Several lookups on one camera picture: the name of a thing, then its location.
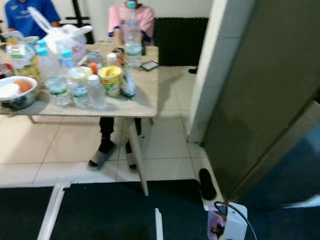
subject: person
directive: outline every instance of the person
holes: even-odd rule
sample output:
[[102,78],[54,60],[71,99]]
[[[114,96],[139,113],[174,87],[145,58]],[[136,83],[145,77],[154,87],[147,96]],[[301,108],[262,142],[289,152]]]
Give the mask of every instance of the person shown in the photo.
[[[127,2],[114,4],[109,9],[109,36],[114,38],[114,44],[116,46],[124,45],[124,23],[126,16],[129,12],[127,7]],[[138,25],[141,29],[141,41],[143,44],[152,44],[152,38],[154,34],[155,26],[155,12],[150,7],[144,6],[135,0],[136,5],[136,16],[138,19]],[[135,126],[137,134],[141,134],[141,118],[135,118]],[[101,117],[100,118],[100,132],[101,143],[98,151],[89,160],[88,166],[91,170],[100,169],[104,162],[108,160],[113,151],[116,148],[114,142],[111,141],[111,134],[114,131],[114,118],[113,117]],[[134,157],[131,150],[130,142],[128,141],[125,145],[125,150],[127,153],[127,160],[129,168],[132,171],[137,169]]]
[[25,37],[38,36],[42,39],[46,36],[28,11],[28,7],[37,9],[53,27],[59,27],[60,17],[51,0],[9,0],[5,6],[5,15],[8,30],[19,31]]

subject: black cable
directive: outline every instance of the black cable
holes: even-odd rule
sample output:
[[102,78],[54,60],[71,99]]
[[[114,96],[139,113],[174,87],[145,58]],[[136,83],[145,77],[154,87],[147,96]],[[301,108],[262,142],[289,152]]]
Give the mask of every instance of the black cable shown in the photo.
[[232,206],[232,205],[230,205],[230,204],[228,204],[228,203],[225,203],[225,202],[221,202],[221,201],[216,201],[216,202],[214,202],[214,207],[215,207],[216,209],[219,209],[218,204],[220,204],[220,205],[225,205],[225,206],[227,206],[227,207],[235,210],[235,211],[245,220],[245,222],[249,225],[249,227],[250,227],[250,229],[251,229],[251,232],[252,232],[252,235],[253,235],[253,238],[254,238],[255,240],[257,240],[257,236],[256,236],[256,233],[255,233],[254,228],[251,226],[249,220],[245,217],[245,215],[242,214],[242,212],[240,212],[240,211],[239,211],[238,209],[236,209],[234,206]]

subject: yellow cup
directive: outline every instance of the yellow cup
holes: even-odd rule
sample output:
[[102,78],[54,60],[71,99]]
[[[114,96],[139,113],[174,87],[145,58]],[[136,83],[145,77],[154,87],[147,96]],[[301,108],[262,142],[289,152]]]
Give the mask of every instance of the yellow cup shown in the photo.
[[105,66],[99,70],[99,77],[108,96],[117,97],[120,95],[122,80],[122,69],[120,67]]

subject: table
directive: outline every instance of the table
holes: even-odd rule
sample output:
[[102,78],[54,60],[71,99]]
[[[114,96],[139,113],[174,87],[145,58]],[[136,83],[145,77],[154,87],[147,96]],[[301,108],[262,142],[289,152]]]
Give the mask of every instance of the table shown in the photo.
[[[107,53],[115,48],[111,44],[87,45],[91,52],[100,52],[106,58]],[[8,56],[0,51],[1,58],[5,61]],[[142,61],[158,62],[159,50],[156,46],[146,47],[146,56],[142,56]],[[81,109],[74,104],[65,107],[57,106],[53,103],[49,93],[42,89],[38,100],[31,106],[21,110],[11,110],[0,106],[0,115],[27,115],[27,116],[71,116],[71,117],[121,117],[127,128],[129,141],[134,154],[136,166],[141,180],[143,192],[149,195],[147,180],[144,174],[144,164],[141,146],[137,135],[134,118],[153,118],[158,113],[158,68],[146,72],[138,69],[131,71],[136,87],[136,95],[132,98],[123,96],[111,98],[106,96],[106,107],[102,110]]]

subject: black pants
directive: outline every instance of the black pants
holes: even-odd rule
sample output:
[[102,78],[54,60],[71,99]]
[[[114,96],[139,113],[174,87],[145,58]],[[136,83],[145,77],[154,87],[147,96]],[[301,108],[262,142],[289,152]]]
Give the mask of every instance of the black pants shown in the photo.
[[[141,118],[135,118],[135,127],[138,136],[141,134]],[[114,132],[114,117],[101,117],[100,118],[100,133],[102,133],[102,138],[109,139],[111,138],[111,134]]]

